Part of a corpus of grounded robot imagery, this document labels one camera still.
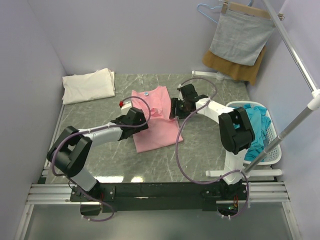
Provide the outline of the pink t shirt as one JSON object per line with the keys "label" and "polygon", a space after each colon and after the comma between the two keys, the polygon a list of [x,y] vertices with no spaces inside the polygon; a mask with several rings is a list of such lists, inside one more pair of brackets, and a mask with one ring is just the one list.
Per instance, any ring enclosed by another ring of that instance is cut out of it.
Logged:
{"label": "pink t shirt", "polygon": [[165,86],[131,92],[132,106],[143,111],[148,121],[148,129],[133,135],[137,153],[174,145],[179,132],[177,119],[170,119],[171,99]]}

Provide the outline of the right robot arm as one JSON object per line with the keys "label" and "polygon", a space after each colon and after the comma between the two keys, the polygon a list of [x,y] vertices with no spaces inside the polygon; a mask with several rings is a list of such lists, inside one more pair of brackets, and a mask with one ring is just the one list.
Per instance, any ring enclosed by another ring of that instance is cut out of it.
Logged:
{"label": "right robot arm", "polygon": [[243,107],[232,108],[214,101],[211,97],[199,95],[193,84],[182,85],[177,88],[179,97],[171,99],[170,118],[183,119],[175,140],[175,157],[178,168],[186,179],[201,184],[188,177],[180,164],[178,155],[178,144],[182,130],[193,115],[203,115],[218,124],[220,141],[224,147],[225,162],[222,176],[225,184],[219,187],[222,198],[230,200],[237,194],[237,187],[234,185],[243,178],[245,155],[255,140],[255,133]]}

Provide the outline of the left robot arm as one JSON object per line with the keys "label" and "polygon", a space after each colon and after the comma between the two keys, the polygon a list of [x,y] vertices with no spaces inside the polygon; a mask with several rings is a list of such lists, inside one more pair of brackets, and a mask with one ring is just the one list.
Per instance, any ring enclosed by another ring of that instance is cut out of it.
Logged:
{"label": "left robot arm", "polygon": [[47,160],[82,188],[88,201],[100,195],[99,181],[85,168],[90,149],[105,143],[127,139],[148,129],[141,109],[131,107],[125,115],[94,128],[66,127],[47,153]]}

